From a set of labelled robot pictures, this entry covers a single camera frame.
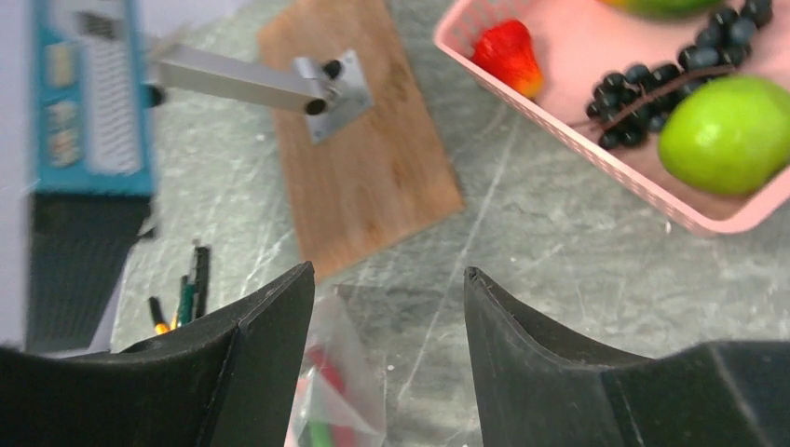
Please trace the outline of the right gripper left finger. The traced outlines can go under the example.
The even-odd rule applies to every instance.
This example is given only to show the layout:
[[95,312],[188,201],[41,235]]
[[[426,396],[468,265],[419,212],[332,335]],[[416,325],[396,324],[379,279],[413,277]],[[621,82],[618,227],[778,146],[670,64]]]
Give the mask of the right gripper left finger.
[[1,352],[5,446],[280,446],[306,346],[314,269],[118,353]]

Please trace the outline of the red wax apple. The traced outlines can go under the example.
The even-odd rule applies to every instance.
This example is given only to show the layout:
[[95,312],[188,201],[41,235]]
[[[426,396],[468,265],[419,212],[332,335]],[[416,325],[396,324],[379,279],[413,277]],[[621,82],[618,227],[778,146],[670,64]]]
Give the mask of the red wax apple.
[[504,20],[485,30],[473,45],[470,60],[529,100],[543,88],[531,33],[519,20]]

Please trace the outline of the red chili pepper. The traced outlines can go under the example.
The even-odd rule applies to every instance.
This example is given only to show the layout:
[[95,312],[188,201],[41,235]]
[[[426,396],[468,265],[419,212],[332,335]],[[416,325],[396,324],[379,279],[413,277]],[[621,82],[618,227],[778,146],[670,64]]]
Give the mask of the red chili pepper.
[[[346,387],[339,370],[334,366],[329,356],[319,345],[309,348],[307,358],[317,368],[318,372],[332,389],[341,397],[346,396]],[[350,427],[331,425],[334,445],[341,447],[354,447],[356,445],[354,430]]]

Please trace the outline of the clear zip top bag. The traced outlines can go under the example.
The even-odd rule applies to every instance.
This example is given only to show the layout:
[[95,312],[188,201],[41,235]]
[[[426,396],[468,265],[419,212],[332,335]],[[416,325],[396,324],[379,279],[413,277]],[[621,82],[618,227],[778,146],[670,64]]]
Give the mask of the clear zip top bag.
[[284,444],[380,447],[386,432],[384,390],[345,302],[324,295],[314,304]]

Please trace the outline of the green apple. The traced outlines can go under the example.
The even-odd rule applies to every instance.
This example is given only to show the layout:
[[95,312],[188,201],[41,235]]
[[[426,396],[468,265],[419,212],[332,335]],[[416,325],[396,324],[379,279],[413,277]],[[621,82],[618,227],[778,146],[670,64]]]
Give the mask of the green apple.
[[711,81],[670,114],[658,155],[689,186],[751,195],[789,164],[789,91],[753,75]]

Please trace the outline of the long green chili pepper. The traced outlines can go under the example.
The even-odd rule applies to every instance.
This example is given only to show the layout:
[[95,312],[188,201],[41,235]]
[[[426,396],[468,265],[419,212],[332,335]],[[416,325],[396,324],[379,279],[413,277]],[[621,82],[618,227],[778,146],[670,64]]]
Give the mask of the long green chili pepper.
[[308,421],[304,434],[308,436],[309,447],[334,447],[331,430],[325,423]]

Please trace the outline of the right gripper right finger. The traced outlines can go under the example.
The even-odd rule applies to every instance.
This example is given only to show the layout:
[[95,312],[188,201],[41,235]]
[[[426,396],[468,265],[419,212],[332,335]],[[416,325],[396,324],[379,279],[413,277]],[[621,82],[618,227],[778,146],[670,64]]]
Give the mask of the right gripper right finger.
[[785,446],[789,345],[712,341],[649,359],[520,302],[481,269],[464,313],[487,446]]

